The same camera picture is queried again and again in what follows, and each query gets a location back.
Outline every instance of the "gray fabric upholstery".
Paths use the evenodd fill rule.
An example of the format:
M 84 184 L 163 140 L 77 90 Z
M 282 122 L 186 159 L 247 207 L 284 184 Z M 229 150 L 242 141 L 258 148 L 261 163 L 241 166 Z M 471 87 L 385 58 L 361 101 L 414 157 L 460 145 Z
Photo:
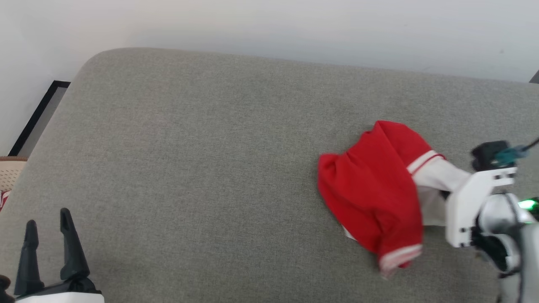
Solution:
M 539 85 L 158 49 L 82 68 L 0 213 L 15 278 L 38 224 L 42 280 L 59 280 L 68 207 L 106 302 L 494 302 L 495 272 L 426 228 L 389 281 L 316 188 L 318 156 L 378 119 L 403 122 L 469 170 L 479 143 L 525 143 Z M 513 192 L 538 194 L 539 152 Z

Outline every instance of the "cable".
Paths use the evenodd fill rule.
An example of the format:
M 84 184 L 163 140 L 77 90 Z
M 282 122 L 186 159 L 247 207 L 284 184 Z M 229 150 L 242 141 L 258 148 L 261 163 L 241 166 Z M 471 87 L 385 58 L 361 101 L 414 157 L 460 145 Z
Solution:
M 538 142 L 539 142 L 539 139 L 537 139 L 536 142 L 533 142 L 532 144 L 537 144 Z M 506 191 L 503 191 L 502 193 L 505 196 L 507 203 L 509 203 L 509 207 L 511 207 L 511 211 L 513 212 L 513 216 L 515 217 L 515 224 L 518 224 L 519 223 L 519 213 L 516 210 L 515 204 L 513 203 L 513 201 L 511 201 L 511 198 L 509 197 L 509 195 L 507 194 Z M 519 249 L 522 250 L 522 247 L 521 247 L 521 245 L 519 245 L 518 241 L 517 241 L 517 245 L 519 246 Z M 523 258 L 521 258 L 519 268 L 524 267 L 524 262 L 523 261 L 524 261 Z M 518 270 L 518 273 L 520 274 L 520 280 L 519 280 L 519 299 L 517 300 L 517 303 L 521 303 L 522 302 L 522 293 L 524 292 L 524 285 L 522 283 L 522 279 L 524 279 L 524 277 L 522 276 L 522 270 L 521 269 Z
M 528 150 L 528 149 L 530 149 L 530 148 L 536 146 L 537 144 L 539 144 L 539 138 L 537 138 L 534 142 L 530 143 L 529 145 L 526 145 L 526 146 L 522 149 L 522 151 L 524 152 L 524 151 L 526 151 L 526 150 Z

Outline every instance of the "white wall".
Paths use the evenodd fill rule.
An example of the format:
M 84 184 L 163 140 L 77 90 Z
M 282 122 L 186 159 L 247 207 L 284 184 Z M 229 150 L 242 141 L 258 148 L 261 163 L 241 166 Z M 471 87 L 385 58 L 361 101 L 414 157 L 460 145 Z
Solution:
M 529 81 L 537 0 L 16 0 L 18 25 L 57 80 L 126 46 Z
M 52 77 L 0 8 L 0 156 L 7 156 Z

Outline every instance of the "red cloth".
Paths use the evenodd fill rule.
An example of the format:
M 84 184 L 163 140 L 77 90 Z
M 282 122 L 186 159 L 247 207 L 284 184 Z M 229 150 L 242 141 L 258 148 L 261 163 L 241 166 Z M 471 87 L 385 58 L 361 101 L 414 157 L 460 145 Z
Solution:
M 318 187 L 328 208 L 379 262 L 392 252 L 406 259 L 406 248 L 421 244 L 417 188 L 407 166 L 430 150 L 406 125 L 377 121 L 344 154 L 320 157 Z M 389 266 L 404 267 L 409 260 Z

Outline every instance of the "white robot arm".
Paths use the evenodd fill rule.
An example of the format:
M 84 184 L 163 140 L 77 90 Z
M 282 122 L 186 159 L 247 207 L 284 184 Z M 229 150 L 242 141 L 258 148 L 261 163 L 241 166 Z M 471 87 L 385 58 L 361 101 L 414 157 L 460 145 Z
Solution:
M 71 213 L 67 208 L 60 210 L 60 231 L 64 234 L 64 262 L 60 270 L 62 282 L 46 286 L 39 278 L 36 249 L 39 245 L 37 226 L 34 220 L 26 224 L 23 248 L 20 252 L 19 269 L 12 298 L 5 293 L 10 285 L 7 277 L 0 276 L 0 302 L 4 303 L 104 303 L 101 292 L 95 289 L 88 275 L 79 236 L 75 230 Z
M 446 240 L 454 247 L 475 246 L 500 271 L 499 302 L 538 302 L 539 223 L 503 191 L 517 171 L 515 158 L 498 165 L 496 155 L 507 149 L 505 141 L 474 149 L 478 172 L 447 199 Z

